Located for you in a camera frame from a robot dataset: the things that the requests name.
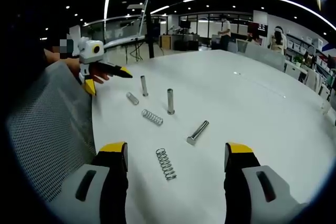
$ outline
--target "shelf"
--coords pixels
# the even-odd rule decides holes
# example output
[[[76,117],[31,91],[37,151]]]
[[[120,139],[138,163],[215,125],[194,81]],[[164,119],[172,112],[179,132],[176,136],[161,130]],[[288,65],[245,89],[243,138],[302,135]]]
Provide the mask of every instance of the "shelf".
[[[298,54],[305,55],[305,54],[301,53],[300,51],[296,51],[296,50],[294,50],[293,48],[289,48],[289,47],[287,47],[287,49],[289,49],[289,50],[291,50],[291,51],[294,51],[294,52],[297,52]]]
[[[286,36],[291,37],[291,38],[293,38],[293,39],[296,39],[296,40],[298,40],[298,41],[300,41],[300,42],[302,42],[302,43],[305,43],[305,44],[308,45],[308,46],[312,46],[312,47],[314,46],[313,44],[310,44],[310,43],[304,41],[303,39],[300,39],[300,38],[298,38],[298,37],[295,37],[295,36],[293,36],[292,34],[286,34]]]
[[[325,56],[326,58],[328,58],[328,56],[326,56],[324,53],[322,53],[319,49],[316,48],[316,52],[320,53],[321,55]]]
[[[326,73],[326,74],[332,76],[332,74],[331,74],[330,72],[326,71],[326,70],[323,68],[323,66],[321,66],[320,64],[317,64],[317,63],[316,63],[316,66],[320,67],[320,69],[322,70],[322,72],[324,72],[324,73]]]

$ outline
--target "office desk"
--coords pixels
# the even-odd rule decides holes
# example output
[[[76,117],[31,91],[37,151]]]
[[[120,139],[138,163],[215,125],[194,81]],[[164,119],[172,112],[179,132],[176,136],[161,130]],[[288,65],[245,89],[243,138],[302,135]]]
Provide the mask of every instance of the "office desk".
[[[96,85],[92,124],[96,150],[128,142],[126,215],[132,223],[224,223],[224,147],[232,141],[254,150],[290,186],[299,202],[320,189],[335,158],[335,111],[322,115],[323,99],[291,76],[221,50],[186,52],[128,65],[133,79]],[[148,97],[140,76],[146,76]],[[167,114],[167,89],[175,114]],[[139,104],[126,98],[132,92]],[[162,117],[159,127],[143,109]],[[210,122],[195,146],[186,142]],[[165,148],[177,178],[167,181],[155,151]]]
[[[198,41],[200,38],[197,34],[173,34],[173,35],[160,35],[159,36],[159,45],[164,49],[170,50],[179,50],[180,48],[176,48],[175,43],[177,41],[185,42],[185,50],[189,50],[189,41]]]

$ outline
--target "metal rod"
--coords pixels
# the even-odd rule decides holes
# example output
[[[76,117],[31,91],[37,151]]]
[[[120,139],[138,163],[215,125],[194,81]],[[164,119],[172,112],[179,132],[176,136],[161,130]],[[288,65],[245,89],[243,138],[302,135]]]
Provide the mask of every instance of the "metal rod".
[[[142,95],[144,97],[148,96],[145,76],[141,76],[141,85],[142,85]]]
[[[167,112],[168,112],[169,115],[173,115],[175,113],[173,90],[168,89],[167,94],[168,94],[168,110],[167,110]]]
[[[191,145],[194,145],[196,143],[196,139],[199,137],[199,135],[204,131],[204,129],[209,125],[208,121],[204,121],[200,127],[187,138],[187,142],[190,143]]]

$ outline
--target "floor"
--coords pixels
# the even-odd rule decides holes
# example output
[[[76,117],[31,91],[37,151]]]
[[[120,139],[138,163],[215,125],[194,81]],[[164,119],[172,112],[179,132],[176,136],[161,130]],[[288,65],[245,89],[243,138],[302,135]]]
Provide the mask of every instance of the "floor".
[[[154,44],[153,49],[154,49],[155,57],[161,57],[161,56],[173,55],[173,54],[182,54],[186,52],[186,51],[174,51],[174,50],[162,49],[158,46],[158,44]],[[211,50],[211,48],[200,46],[198,50],[206,51],[206,50]],[[127,52],[128,52],[127,63],[126,63],[126,53],[125,53],[124,47],[119,46],[119,47],[109,49],[106,52],[106,55],[110,63],[118,65],[118,66],[125,66],[126,64],[135,63],[136,58],[130,55],[130,53],[132,53],[135,56],[135,46],[128,46]],[[146,43],[144,43],[140,47],[140,56],[143,60],[149,60],[149,50],[148,50],[148,45]]]

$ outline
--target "gray mesh panel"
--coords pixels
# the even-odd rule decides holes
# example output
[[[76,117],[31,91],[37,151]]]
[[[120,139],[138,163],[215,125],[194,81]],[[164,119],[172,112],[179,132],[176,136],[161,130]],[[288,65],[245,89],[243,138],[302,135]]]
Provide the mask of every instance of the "gray mesh panel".
[[[50,202],[63,180],[96,155],[91,97],[67,66],[49,66],[7,120],[13,148],[40,196]]]

